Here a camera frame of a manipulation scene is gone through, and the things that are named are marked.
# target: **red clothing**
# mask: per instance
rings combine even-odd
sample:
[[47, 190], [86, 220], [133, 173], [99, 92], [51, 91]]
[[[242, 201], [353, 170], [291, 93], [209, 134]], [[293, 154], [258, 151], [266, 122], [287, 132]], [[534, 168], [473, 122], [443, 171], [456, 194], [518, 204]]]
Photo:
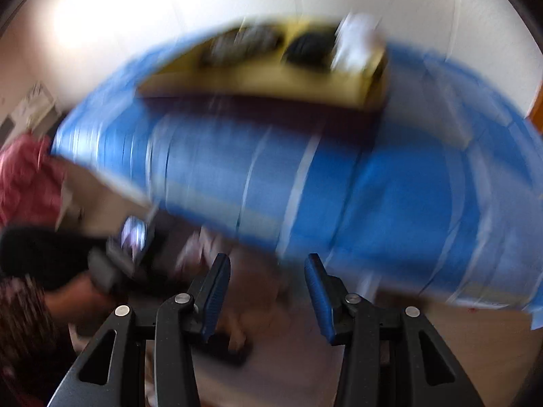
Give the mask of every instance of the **red clothing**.
[[49, 154], [51, 140], [19, 136], [0, 153], [0, 227], [10, 223], [55, 226], [66, 176]]

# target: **beige floor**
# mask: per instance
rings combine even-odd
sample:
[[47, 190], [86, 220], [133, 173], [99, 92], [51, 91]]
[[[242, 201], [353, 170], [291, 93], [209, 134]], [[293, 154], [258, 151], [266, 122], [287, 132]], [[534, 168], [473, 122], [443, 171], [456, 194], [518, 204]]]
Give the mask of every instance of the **beige floor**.
[[[113, 234], [127, 215], [147, 209], [115, 194], [86, 170], [69, 165], [69, 185], [85, 207], [83, 231]], [[430, 302], [425, 313], [465, 368], [487, 407], [507, 407], [536, 359], [543, 329], [531, 331], [526, 314], [470, 310]]]

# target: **pink cloth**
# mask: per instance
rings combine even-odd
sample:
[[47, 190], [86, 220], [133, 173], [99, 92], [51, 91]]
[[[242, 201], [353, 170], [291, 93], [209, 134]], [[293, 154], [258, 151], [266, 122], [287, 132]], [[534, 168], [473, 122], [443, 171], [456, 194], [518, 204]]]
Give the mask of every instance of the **pink cloth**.
[[0, 153], [0, 227], [55, 226], [66, 170], [51, 157], [51, 140], [19, 136]]

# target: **phone screen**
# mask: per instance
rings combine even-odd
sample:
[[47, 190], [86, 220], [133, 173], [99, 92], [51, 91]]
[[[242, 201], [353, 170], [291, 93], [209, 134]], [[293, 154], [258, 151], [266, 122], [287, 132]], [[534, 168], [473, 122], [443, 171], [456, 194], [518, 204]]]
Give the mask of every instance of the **phone screen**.
[[140, 218], [130, 216], [124, 221], [123, 229], [120, 231], [120, 247], [132, 261], [145, 248], [147, 241], [147, 225]]

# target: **blue bedsheet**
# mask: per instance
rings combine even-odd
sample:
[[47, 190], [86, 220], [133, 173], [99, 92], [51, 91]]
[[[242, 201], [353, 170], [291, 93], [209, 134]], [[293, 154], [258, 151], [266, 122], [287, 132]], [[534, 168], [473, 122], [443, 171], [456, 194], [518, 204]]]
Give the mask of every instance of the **blue bedsheet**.
[[[499, 93], [441, 56], [391, 44], [372, 152], [356, 127], [338, 139], [346, 119], [333, 109], [135, 96], [203, 36], [112, 75], [63, 122], [54, 152], [280, 257], [318, 252], [449, 301], [543, 307], [543, 145]], [[288, 121], [297, 111], [302, 129]], [[283, 119], [265, 120], [275, 113]]]

